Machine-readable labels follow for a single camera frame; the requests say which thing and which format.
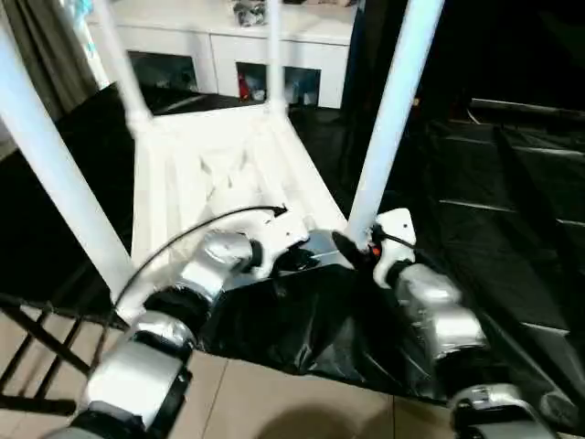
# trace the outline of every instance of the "white cabinet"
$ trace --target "white cabinet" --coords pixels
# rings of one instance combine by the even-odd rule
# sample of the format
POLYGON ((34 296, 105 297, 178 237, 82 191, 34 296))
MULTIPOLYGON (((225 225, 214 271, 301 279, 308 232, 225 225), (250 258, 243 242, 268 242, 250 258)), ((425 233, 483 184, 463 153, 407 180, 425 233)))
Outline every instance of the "white cabinet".
MULTIPOLYGON (((212 35, 218 93, 239 96, 238 63, 268 63, 266 38, 212 35)), ((348 46, 281 42, 282 65, 319 71, 318 105, 339 108, 344 89, 348 46)))
MULTIPOLYGON (((120 0, 112 5, 125 48, 191 57, 202 92, 239 96, 238 63, 267 64, 268 27, 240 27, 225 0, 120 0)), ((339 108, 356 8, 282 5, 282 64, 318 71, 318 105, 339 108)), ((99 23, 87 23, 115 78, 99 23)))
MULTIPOLYGON (((115 78, 113 67, 102 44, 99 25, 89 25, 91 37, 101 54, 101 62, 110 79, 115 78)), ((163 54, 190 57, 197 80, 197 89, 204 93, 218 92, 209 34, 151 27, 119 26, 118 33, 126 50, 144 54, 163 54)))

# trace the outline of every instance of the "gray curtain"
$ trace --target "gray curtain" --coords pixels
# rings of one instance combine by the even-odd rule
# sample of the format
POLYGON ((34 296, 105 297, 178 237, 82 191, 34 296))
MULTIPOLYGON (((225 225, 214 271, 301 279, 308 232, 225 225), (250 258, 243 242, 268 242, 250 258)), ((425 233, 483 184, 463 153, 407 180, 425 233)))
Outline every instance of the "gray curtain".
POLYGON ((59 0, 0 0, 37 93, 53 120, 98 91, 59 0))

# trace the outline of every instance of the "tiled floor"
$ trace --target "tiled floor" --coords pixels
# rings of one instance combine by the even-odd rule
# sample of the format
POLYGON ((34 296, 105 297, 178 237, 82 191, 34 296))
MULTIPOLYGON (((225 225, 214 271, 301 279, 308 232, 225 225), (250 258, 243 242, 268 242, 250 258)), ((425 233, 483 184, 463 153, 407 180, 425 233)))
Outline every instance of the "tiled floor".
MULTIPOLYGON (((45 324, 65 337, 71 322, 57 316, 45 324)), ((25 334, 0 316, 0 373, 25 334)), ((90 361, 100 328, 86 324, 73 350, 90 361)), ((113 334, 108 346, 117 337, 113 334)), ((53 355, 35 344, 7 393, 34 394, 53 355)), ((193 381, 171 439, 452 439, 448 413, 342 383, 292 377, 236 360, 197 353, 193 381)), ((84 378, 63 365, 49 396, 77 398, 84 378)), ((0 411, 0 439, 34 439, 67 423, 58 416, 0 411)))

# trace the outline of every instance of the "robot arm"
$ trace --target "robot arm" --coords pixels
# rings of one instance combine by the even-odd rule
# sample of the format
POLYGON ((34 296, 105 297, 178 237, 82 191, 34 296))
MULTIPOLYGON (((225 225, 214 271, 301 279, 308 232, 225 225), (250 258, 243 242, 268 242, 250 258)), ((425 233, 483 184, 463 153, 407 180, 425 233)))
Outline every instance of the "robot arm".
MULTIPOLYGON (((462 293, 446 276, 416 262, 408 211, 379 216, 377 228, 382 233, 374 234, 374 279, 393 290, 417 330, 448 398, 457 437, 557 437, 507 378, 479 320, 462 305, 462 293)), ((224 283, 235 273, 268 275, 275 259, 303 239, 303 230, 290 217, 283 227, 272 224, 259 241, 230 231, 208 233, 180 282, 146 300, 145 313, 94 370, 71 425, 48 437, 165 439, 185 401, 196 334, 224 283)))
POLYGON ((152 292, 136 317, 91 374, 70 426, 51 439, 165 439, 191 381, 187 363, 228 279, 264 278, 276 259, 308 239, 302 220, 287 211, 253 237, 212 230, 198 243, 179 281, 152 292))
POLYGON ((410 215, 406 209, 398 210, 378 217, 382 238, 374 242, 381 249, 374 279, 381 287, 392 288, 422 340, 448 398, 457 437, 558 437, 508 378, 507 367, 490 350, 479 320, 462 305, 461 291, 446 276, 416 263, 410 215), (405 243, 387 235, 398 235, 405 243))

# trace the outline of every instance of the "black cable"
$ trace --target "black cable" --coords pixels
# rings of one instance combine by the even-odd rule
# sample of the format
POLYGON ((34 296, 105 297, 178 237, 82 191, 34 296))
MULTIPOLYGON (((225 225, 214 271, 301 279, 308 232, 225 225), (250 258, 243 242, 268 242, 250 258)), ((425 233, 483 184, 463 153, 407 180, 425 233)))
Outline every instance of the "black cable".
POLYGON ((404 241, 402 238, 399 238, 398 236, 388 235, 382 229, 382 226, 380 226, 379 224, 375 224, 374 227, 372 228, 372 240, 378 241, 378 242, 382 242, 382 240, 390 240, 390 241, 397 242, 398 244, 402 244, 405 247, 408 247, 409 249, 411 249, 413 251, 417 250, 417 248, 413 244, 411 244, 410 242, 404 241))
POLYGON ((113 319, 116 317, 116 309, 118 309, 118 305, 120 304, 120 302, 122 301, 122 299, 124 298, 124 296, 126 295, 128 290, 130 289, 130 285, 133 284, 133 282, 138 278, 138 276, 144 271, 144 269, 152 261, 154 261, 154 259, 156 259, 158 256, 160 256, 160 254, 162 252, 168 250, 177 241, 180 241, 181 239, 185 238, 186 235, 188 235, 196 230, 199 230, 203 227, 206 227, 209 224, 212 224, 218 220, 223 220, 224 218, 229 217, 231 215, 235 215, 237 213, 242 213, 242 212, 249 212, 249 211, 253 211, 253 210, 271 210, 274 212, 275 217, 278 217, 282 213, 287 211, 286 208, 279 207, 279 206, 248 206, 247 208, 231 210, 230 212, 223 213, 215 218, 208 219, 208 220, 203 221, 203 222, 199 222, 195 226, 192 226, 192 227, 188 228, 187 230, 182 231, 181 233, 177 234, 176 236, 171 238, 169 241, 167 241, 156 252, 151 254, 146 259, 146 261, 144 261, 140 265, 140 267, 138 267, 138 269, 134 272, 134 274, 132 276, 130 276, 130 279, 128 279, 128 282, 126 282, 126 284, 124 285, 124 288, 120 291, 120 295, 116 299, 116 303, 113 305, 113 308, 110 312, 110 315, 108 316, 108 319, 106 321, 106 325, 103 326, 103 330, 101 331, 100 340, 98 341, 98 346, 96 347, 95 352, 93 353, 93 360, 91 361, 91 370, 94 370, 100 361, 101 352, 103 351, 103 345, 104 345, 105 339, 108 335, 108 329, 112 325, 113 319))

